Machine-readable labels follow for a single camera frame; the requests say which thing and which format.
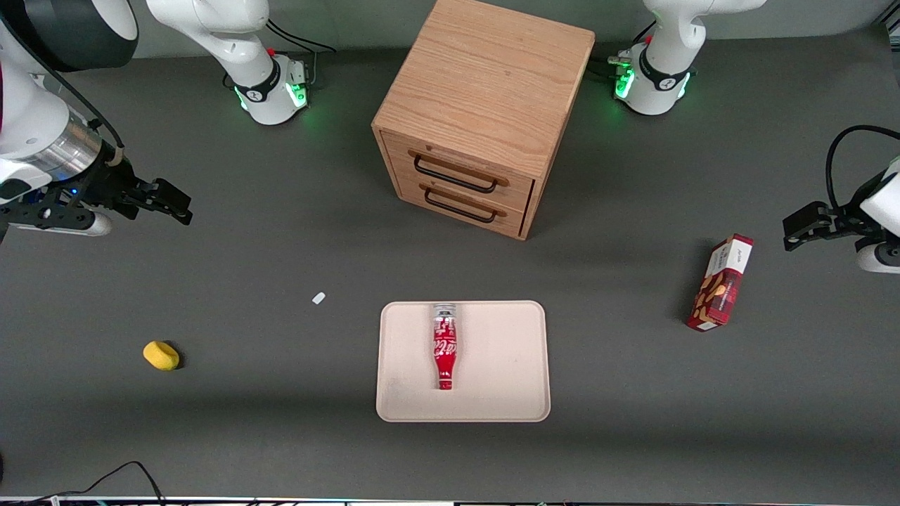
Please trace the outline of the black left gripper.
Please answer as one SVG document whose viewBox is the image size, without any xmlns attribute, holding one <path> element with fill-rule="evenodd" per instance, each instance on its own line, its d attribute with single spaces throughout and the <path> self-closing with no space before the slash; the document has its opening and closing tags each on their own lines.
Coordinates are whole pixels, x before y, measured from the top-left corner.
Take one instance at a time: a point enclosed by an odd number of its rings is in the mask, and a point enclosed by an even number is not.
<svg viewBox="0 0 900 506">
<path fill-rule="evenodd" d="M 836 240 L 859 235 L 869 240 L 886 240 L 888 231 L 888 175 L 880 172 L 859 186 L 851 199 L 838 205 L 833 174 L 830 173 L 830 203 L 810 202 L 783 219 L 785 251 L 795 251 L 817 240 Z"/>
</svg>

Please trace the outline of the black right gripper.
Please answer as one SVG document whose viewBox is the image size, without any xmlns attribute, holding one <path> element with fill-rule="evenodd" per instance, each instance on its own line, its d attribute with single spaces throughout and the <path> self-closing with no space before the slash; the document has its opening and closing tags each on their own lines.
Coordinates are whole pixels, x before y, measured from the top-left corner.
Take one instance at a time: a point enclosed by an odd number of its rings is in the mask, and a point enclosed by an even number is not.
<svg viewBox="0 0 900 506">
<path fill-rule="evenodd" d="M 118 212 L 128 219 L 135 219 L 139 209 L 143 209 L 166 214 L 184 226 L 191 223 L 190 196 L 166 179 L 155 180 L 155 202 L 148 189 L 148 183 L 135 175 L 128 158 L 117 164 L 99 161 L 89 167 L 83 178 L 83 203 Z"/>
</svg>

